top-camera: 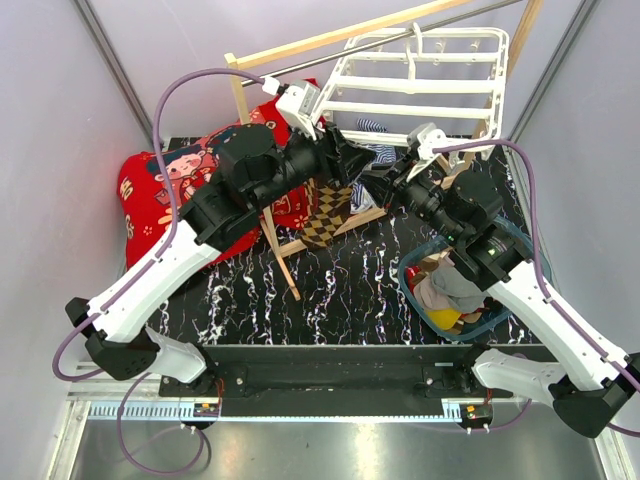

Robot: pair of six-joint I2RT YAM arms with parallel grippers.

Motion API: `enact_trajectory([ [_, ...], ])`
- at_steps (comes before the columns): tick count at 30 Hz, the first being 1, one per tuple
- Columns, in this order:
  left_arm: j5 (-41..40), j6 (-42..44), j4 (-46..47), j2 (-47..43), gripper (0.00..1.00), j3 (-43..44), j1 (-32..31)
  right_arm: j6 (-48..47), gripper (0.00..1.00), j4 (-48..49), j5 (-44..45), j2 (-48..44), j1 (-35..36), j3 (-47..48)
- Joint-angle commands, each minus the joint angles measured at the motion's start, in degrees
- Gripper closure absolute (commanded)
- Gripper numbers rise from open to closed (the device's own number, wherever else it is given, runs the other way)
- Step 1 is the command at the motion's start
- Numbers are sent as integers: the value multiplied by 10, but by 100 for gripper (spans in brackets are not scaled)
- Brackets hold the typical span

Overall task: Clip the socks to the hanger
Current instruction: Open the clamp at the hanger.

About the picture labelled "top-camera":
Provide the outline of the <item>brown argyle sock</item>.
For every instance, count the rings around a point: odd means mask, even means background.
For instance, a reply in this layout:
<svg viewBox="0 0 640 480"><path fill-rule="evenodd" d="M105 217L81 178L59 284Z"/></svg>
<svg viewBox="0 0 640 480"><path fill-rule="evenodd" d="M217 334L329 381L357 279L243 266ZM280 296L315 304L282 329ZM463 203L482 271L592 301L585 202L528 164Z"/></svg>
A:
<svg viewBox="0 0 640 480"><path fill-rule="evenodd" d="M351 215L352 187L319 185L315 207L303 225L299 239L307 249L326 248Z"/></svg>

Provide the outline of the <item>white plastic clip hanger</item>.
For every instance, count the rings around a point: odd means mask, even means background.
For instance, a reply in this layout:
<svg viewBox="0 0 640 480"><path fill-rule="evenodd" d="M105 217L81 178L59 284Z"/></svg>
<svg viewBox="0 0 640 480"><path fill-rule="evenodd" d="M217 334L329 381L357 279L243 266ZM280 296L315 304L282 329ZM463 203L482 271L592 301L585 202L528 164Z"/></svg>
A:
<svg viewBox="0 0 640 480"><path fill-rule="evenodd" d="M402 147L432 124L455 143L501 136L509 34L495 27L383 28L351 37L311 118L361 143Z"/></svg>

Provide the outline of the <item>wooden drying rack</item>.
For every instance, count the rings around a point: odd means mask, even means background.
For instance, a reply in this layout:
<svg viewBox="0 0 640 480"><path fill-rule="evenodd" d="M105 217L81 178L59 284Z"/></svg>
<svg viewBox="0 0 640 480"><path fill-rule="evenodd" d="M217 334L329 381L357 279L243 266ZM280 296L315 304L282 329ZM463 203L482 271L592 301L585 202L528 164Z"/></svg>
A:
<svg viewBox="0 0 640 480"><path fill-rule="evenodd" d="M333 54L318 57L296 65L289 65L280 70L270 72L270 76L277 78L278 80L283 80L286 76L293 76L296 73L303 72L311 67L322 64L329 65L332 70L336 62L344 56L344 47L347 40L351 37L367 34L383 28L409 28L412 25L418 25L421 31L429 31L436 28L464 27L461 24L462 21L484 15L493 10L505 8L508 4L505 1L492 1L488 5L479 9L448 17L430 25L420 26L418 24L418 21L421 18L452 10L459 7L459 5L459 2L457 1L429 1L418 6L386 14L353 25L344 26L336 30L309 36L280 46L271 47L256 53L244 56L236 56L233 53L227 53L224 56L224 60L227 67L231 69L254 71L264 65L277 61L290 60L296 55L312 52L322 47L327 47L337 43L342 43L344 45L341 50ZM510 47L507 80L510 77L521 50L526 43L541 7L542 4L539 1L527 2L515 33L513 35L509 35ZM318 130L323 130L325 126L331 122L320 120L319 122L314 123Z"/></svg>

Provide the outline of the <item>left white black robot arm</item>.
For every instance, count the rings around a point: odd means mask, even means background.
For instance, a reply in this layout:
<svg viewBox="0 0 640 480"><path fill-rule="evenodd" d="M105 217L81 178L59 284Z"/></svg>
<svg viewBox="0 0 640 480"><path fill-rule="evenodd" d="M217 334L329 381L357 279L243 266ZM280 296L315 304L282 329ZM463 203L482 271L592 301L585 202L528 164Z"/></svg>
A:
<svg viewBox="0 0 640 480"><path fill-rule="evenodd" d="M352 184L374 160L333 124L315 137L300 132L279 147L262 124L238 127L218 150L210 180L182 205L174 225L116 283L89 299L72 299L69 318L93 362L119 381L150 372L172 377L196 396L215 386L216 372L191 343L148 327L151 314L197 271L259 227L262 212L308 180Z"/></svg>

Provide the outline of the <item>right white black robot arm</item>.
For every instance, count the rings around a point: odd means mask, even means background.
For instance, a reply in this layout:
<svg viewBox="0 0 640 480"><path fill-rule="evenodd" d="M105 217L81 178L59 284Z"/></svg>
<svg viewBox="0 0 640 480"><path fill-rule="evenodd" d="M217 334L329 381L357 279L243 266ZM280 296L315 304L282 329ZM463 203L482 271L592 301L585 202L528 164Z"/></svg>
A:
<svg viewBox="0 0 640 480"><path fill-rule="evenodd" d="M359 177L380 207L415 214L450 246L455 269L523 321L555 358L545 364L474 346L454 371L466 396L510 391L551 407L576 433L596 438L639 391L639 356L612 344L545 279L537 245L502 226L493 180L466 170L447 190L410 160L367 167Z"/></svg>

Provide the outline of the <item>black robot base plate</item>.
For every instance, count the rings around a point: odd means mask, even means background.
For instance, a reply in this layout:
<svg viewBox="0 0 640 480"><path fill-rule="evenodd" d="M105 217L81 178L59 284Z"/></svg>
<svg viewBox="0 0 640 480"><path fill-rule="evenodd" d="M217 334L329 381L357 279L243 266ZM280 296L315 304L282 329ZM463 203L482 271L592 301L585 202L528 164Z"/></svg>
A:
<svg viewBox="0 0 640 480"><path fill-rule="evenodd" d="M478 397L487 389L454 368L469 345L317 345L204 347L209 377L197 392L227 398L266 390L413 390L438 397Z"/></svg>

